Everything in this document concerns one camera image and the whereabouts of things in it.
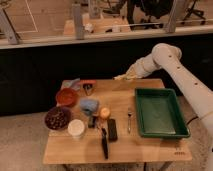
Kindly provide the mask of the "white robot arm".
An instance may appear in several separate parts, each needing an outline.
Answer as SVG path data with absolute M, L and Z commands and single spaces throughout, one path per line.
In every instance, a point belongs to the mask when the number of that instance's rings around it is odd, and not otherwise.
M 170 75 L 212 137 L 205 171 L 213 171 L 213 91 L 181 64 L 181 56 L 178 47 L 159 43 L 130 66 L 125 78 L 144 78 L 159 69 Z

